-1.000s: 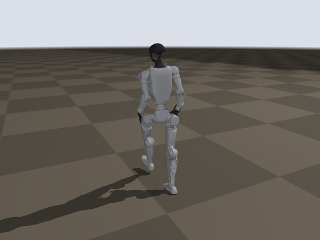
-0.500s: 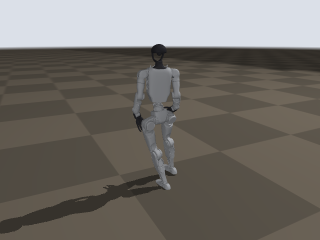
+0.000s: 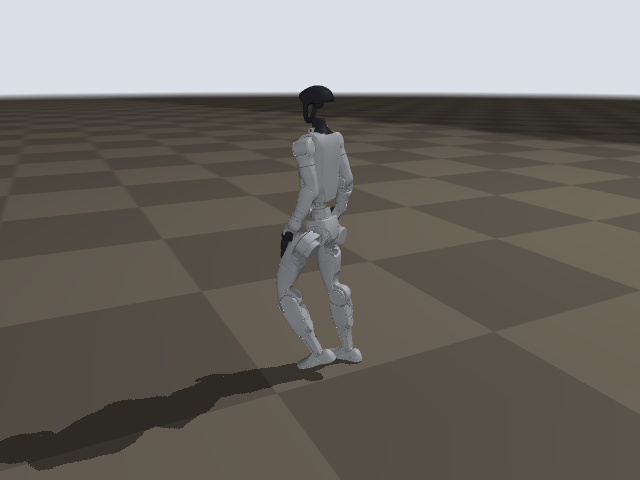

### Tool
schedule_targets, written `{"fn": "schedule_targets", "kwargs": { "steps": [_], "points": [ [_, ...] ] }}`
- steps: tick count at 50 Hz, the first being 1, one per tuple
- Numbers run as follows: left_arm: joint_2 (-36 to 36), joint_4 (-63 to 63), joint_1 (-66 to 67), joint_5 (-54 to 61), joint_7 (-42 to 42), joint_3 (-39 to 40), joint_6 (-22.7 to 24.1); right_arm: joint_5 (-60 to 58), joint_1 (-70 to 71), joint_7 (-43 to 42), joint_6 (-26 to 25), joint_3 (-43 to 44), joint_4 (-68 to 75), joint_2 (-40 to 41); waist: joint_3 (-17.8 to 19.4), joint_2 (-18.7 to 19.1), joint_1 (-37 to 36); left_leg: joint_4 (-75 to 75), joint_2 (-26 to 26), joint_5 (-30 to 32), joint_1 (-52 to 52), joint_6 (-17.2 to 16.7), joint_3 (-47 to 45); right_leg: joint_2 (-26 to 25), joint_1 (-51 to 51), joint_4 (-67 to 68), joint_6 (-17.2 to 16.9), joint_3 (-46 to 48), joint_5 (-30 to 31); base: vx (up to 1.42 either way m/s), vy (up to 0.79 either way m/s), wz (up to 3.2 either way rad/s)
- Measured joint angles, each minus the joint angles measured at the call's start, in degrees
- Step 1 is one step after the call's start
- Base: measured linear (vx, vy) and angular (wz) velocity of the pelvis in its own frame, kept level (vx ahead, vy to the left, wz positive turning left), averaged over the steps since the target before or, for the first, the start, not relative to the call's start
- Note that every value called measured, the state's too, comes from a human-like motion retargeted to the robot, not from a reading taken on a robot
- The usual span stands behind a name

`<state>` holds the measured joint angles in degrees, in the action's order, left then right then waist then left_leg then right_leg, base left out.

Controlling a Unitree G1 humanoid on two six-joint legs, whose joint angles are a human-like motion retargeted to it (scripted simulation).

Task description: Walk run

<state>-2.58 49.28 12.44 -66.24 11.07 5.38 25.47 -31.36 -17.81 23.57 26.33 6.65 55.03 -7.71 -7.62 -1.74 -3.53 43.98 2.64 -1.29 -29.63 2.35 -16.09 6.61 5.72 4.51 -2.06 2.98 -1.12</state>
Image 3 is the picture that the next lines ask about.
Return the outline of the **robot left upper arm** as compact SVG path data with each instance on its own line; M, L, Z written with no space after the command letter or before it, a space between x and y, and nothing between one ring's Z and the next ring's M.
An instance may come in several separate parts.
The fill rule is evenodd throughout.
M305 137L295 141L292 145L292 152L297 161L300 177L305 183L304 188L308 188L313 192L312 202L314 202L319 196L319 188L313 159L315 154L313 137Z

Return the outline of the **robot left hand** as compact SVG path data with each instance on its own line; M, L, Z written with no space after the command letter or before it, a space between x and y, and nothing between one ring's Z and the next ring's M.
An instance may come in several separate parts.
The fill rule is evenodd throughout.
M292 239L293 233L288 231L288 232L285 232L285 235L283 235L283 232L282 232L281 236L282 236L282 240L281 240L281 256L280 257L282 258L287 248L288 242L291 242L293 240Z

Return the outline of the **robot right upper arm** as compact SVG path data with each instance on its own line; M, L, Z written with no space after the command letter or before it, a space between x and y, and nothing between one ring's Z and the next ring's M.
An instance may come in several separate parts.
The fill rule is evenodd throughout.
M344 149L344 139L340 132L336 132L340 140L340 166L338 187L344 189L352 184L353 175Z

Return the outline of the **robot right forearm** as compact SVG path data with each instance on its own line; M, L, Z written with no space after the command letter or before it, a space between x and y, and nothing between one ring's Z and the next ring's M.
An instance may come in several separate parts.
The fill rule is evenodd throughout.
M339 187L337 188L336 202L335 202L335 205L333 206L334 209L331 212L331 215L336 215L337 218L339 218L340 215L347 210L347 203L349 201L349 196L351 196L352 190L353 190L353 182L351 185L349 185L344 189L341 189Z

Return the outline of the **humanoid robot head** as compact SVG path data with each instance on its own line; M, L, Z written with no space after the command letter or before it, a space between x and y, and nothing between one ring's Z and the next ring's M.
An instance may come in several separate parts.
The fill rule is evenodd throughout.
M327 127L325 119L316 117L317 108L322 108L325 102L334 101L333 93L328 88L320 85L308 87L299 94L299 99L303 103L304 120L306 123L312 123L312 127L315 128L314 132L325 133L324 135L334 133ZM308 106L310 104L313 107L309 117Z

